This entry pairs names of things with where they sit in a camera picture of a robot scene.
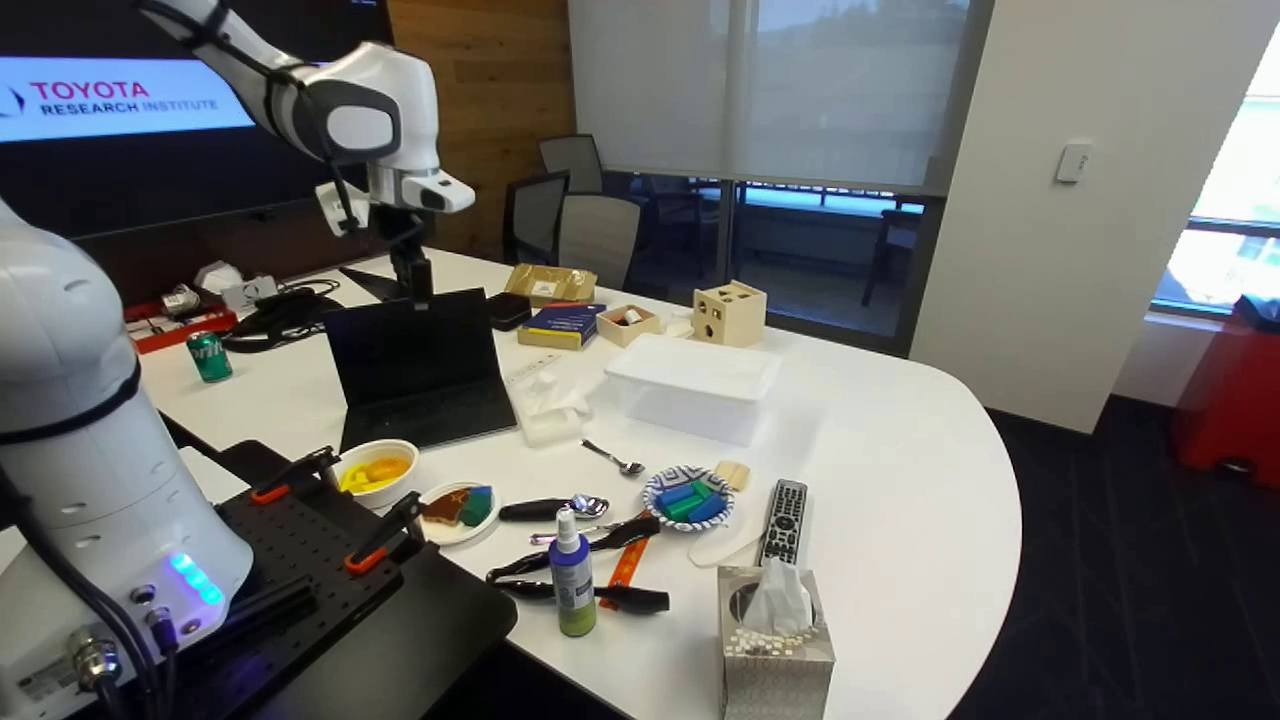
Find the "yellow bowl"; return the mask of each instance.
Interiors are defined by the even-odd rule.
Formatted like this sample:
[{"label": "yellow bowl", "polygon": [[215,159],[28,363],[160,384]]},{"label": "yellow bowl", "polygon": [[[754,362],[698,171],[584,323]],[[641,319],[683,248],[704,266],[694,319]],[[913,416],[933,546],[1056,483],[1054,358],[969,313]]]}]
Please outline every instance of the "yellow bowl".
[{"label": "yellow bowl", "polygon": [[348,447],[331,482],[342,492],[348,492],[356,506],[384,512],[405,497],[405,482],[418,477],[422,451],[409,441],[368,441]]}]

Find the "white wall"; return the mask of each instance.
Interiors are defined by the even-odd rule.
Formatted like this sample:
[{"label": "white wall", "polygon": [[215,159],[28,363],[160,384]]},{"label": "white wall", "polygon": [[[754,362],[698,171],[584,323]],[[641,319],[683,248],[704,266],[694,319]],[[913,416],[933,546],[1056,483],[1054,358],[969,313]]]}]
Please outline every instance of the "white wall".
[{"label": "white wall", "polygon": [[1223,319],[1147,313],[1122,369],[1118,398],[1176,410]]},{"label": "white wall", "polygon": [[[1094,434],[1275,0],[995,0],[913,358]],[[1054,184],[1090,138],[1084,184]]]}]

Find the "window blind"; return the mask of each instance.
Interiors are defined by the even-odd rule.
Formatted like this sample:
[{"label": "window blind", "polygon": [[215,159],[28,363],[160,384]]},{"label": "window blind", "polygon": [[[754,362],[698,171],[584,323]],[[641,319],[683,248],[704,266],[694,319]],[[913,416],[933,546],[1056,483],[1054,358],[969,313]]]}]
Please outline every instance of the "window blind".
[{"label": "window blind", "polygon": [[945,193],[969,0],[572,0],[609,170]]}]

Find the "laptop screen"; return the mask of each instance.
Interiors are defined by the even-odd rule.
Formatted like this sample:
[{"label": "laptop screen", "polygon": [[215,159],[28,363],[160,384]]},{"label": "laptop screen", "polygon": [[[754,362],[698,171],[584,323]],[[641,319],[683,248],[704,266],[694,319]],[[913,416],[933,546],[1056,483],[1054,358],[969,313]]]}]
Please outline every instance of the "laptop screen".
[{"label": "laptop screen", "polygon": [[485,294],[351,307],[325,333],[351,410],[499,382]]}]

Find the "spray bottle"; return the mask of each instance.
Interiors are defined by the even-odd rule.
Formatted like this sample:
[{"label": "spray bottle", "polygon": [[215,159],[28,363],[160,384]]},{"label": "spray bottle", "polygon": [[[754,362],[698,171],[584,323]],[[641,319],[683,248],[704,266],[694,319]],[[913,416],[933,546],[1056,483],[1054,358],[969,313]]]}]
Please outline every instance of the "spray bottle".
[{"label": "spray bottle", "polygon": [[591,546],[575,532],[572,510],[555,512],[555,541],[550,547],[555,579],[555,611],[565,637],[597,628]]}]

